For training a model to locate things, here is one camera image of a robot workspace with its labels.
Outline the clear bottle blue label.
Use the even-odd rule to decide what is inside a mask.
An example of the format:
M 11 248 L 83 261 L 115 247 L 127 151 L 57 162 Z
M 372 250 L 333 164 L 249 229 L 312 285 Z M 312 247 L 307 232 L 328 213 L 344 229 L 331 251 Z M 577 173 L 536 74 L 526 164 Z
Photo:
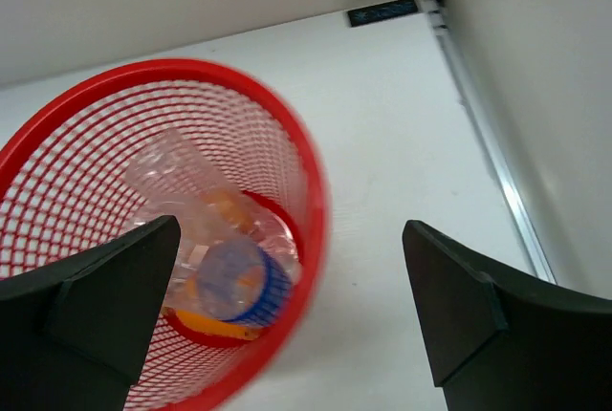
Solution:
M 242 236 L 208 249 L 194 285 L 203 314 L 256 329 L 272 326 L 293 293 L 293 282 L 282 266 Z

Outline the orange soda bottle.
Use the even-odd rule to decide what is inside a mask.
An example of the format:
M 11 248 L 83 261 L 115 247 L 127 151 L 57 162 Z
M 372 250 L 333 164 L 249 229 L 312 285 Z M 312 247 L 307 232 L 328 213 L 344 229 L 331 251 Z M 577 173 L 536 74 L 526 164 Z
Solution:
M 263 332 L 263 329 L 230 324 L 196 313 L 168 307 L 162 307 L 162 315 L 170 321 L 177 322 L 181 327 L 202 335 L 251 341 L 259 338 Z

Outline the clear bottle white cap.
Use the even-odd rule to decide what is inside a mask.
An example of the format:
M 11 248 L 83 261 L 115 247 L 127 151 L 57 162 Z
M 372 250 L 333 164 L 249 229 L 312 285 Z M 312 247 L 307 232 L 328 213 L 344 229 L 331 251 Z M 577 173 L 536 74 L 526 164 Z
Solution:
M 163 131 L 130 160 L 124 172 L 130 187 L 146 199 L 149 209 L 177 217 L 182 235 L 194 244 L 210 246 L 229 237 L 233 228 L 203 200 L 211 190 L 241 193 L 256 224 L 255 241 L 264 237 L 250 205 L 237 185 L 231 183 L 188 139 L 174 129 Z

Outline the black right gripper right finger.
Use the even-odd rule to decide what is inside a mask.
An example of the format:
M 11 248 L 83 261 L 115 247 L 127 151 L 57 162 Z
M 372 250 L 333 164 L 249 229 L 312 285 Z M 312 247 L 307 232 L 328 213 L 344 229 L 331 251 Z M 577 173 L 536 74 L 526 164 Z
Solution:
M 408 221 L 404 259 L 450 410 L 608 410 L 611 302 L 554 285 Z

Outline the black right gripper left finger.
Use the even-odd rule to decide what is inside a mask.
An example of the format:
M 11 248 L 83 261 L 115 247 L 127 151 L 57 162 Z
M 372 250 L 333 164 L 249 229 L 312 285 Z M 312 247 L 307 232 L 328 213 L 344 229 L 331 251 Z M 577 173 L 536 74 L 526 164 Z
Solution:
M 173 216 L 1 282 L 1 407 L 121 410 L 178 251 Z

